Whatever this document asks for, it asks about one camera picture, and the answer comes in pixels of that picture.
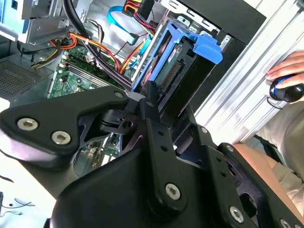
screw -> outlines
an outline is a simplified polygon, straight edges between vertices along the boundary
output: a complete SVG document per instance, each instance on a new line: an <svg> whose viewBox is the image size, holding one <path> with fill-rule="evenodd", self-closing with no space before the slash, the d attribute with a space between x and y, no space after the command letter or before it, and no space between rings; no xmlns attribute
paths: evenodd
<svg viewBox="0 0 304 228"><path fill-rule="evenodd" d="M244 222L244 217L239 209L232 206L232 207L230 207L229 210L230 210L230 214L232 215L232 217L234 218L235 221L237 221L238 223Z"/></svg>
<svg viewBox="0 0 304 228"><path fill-rule="evenodd" d="M166 185L166 193L173 200L179 200L181 197L181 194L180 194L181 192L180 192L179 188L174 184Z"/></svg>
<svg viewBox="0 0 304 228"><path fill-rule="evenodd" d="M291 228L288 222L286 222L284 219L281 219L280 222L283 228Z"/></svg>
<svg viewBox="0 0 304 228"><path fill-rule="evenodd" d="M124 95L122 95L122 94L119 93L119 92L115 92L115 96L117 96L117 97L119 97L119 98L123 98L123 97L124 97Z"/></svg>
<svg viewBox="0 0 304 228"><path fill-rule="evenodd" d="M18 120L17 126L24 131L33 131L38 128L38 123L36 120L31 118L22 118Z"/></svg>
<svg viewBox="0 0 304 228"><path fill-rule="evenodd" d="M150 101L147 101L146 103L147 103L148 106L153 107L153 104Z"/></svg>
<svg viewBox="0 0 304 228"><path fill-rule="evenodd" d="M228 146L227 146L227 149L230 150L231 152L233 152L232 146L228 145Z"/></svg>
<svg viewBox="0 0 304 228"><path fill-rule="evenodd" d="M52 140L58 145L67 145L71 142L71 136L63 131L57 131L52 134Z"/></svg>
<svg viewBox="0 0 304 228"><path fill-rule="evenodd" d="M206 129L206 128L201 127L200 129L201 129L201 131L202 131L202 132L204 132L205 134L207 134L207 133L208 133L208 131L207 131L207 129Z"/></svg>

finger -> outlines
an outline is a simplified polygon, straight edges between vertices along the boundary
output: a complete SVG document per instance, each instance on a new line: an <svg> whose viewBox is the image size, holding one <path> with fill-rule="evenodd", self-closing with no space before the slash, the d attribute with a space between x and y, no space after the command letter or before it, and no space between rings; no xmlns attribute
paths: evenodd
<svg viewBox="0 0 304 228"><path fill-rule="evenodd" d="M281 82L280 84L277 84L276 88L283 89L283 88L286 88L289 86L294 86L294 85L301 84L301 83L304 83L304 74L296 75L289 79L286 79L283 82Z"/></svg>
<svg viewBox="0 0 304 228"><path fill-rule="evenodd" d="M267 79L275 79L278 77L288 76L292 74L298 74L304 72L304 63L297 63L290 66L286 66L282 69L279 69L269 75L267 75Z"/></svg>
<svg viewBox="0 0 304 228"><path fill-rule="evenodd" d="M274 68L272 68L271 70L269 70L268 74L271 74L271 73L273 73L277 70L280 70L284 67L288 67L290 65L297 64L297 63L303 63L304 64L304 56L297 56L297 57L293 57L293 58L285 60L282 63L280 63L279 65L277 65Z"/></svg>
<svg viewBox="0 0 304 228"><path fill-rule="evenodd" d="M296 51L296 52L290 54L286 59L299 57L299 56L304 56L304 51Z"/></svg>

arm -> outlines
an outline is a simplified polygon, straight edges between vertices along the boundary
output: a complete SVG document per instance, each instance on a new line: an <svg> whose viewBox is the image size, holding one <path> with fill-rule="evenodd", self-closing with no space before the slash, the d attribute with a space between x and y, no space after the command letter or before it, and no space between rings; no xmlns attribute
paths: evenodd
<svg viewBox="0 0 304 228"><path fill-rule="evenodd" d="M238 152L246 159L246 161L252 166L252 168L260 175L260 177L269 185L274 193L281 199L281 201L294 213L294 215L304 224L304 219L289 199L286 191L280 185L277 177L273 172L273 168L277 162L262 154L261 152L254 150L243 144L236 144L234 147Z"/></svg>

red wire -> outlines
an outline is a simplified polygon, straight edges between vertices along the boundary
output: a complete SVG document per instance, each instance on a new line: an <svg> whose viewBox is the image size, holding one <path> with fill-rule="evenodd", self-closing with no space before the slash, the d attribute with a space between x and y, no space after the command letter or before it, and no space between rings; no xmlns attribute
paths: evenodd
<svg viewBox="0 0 304 228"><path fill-rule="evenodd" d="M131 5L134 5L135 7L140 7L140 4L136 4L132 1L127 1L127 4L131 4Z"/></svg>
<svg viewBox="0 0 304 228"><path fill-rule="evenodd" d="M144 26L147 26L148 28L150 28L150 29L153 29L153 30L155 30L155 28L154 27L152 27L151 25L149 25L147 22L145 22L145 21L142 21L141 19L140 19L140 17L137 15L137 13L135 13L134 14L134 16L136 16L137 17L137 21L139 22L139 23L141 23L142 25L144 25Z"/></svg>

green circuit board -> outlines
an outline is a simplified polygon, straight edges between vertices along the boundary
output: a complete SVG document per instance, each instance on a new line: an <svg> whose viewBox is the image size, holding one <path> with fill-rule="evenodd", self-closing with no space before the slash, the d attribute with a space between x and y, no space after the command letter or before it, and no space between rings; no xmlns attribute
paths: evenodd
<svg viewBox="0 0 304 228"><path fill-rule="evenodd" d="M66 54L68 58L65 58L64 61L70 64L70 67L65 69L59 67L57 72L55 72L48 91L48 98L79 93L109 85L122 88L105 72L85 62L85 55L87 55L87 51L84 47L76 47L68 51L68 54ZM113 60L108 58L105 60L114 67ZM117 141L119 136L112 135L112 138ZM104 147L103 144L104 140L95 141L80 149L79 161L81 164L76 164L78 170L76 173L79 176L85 175L87 172L105 164L105 162L110 162L118 157L117 142L116 144L109 143L108 147Z"/></svg>

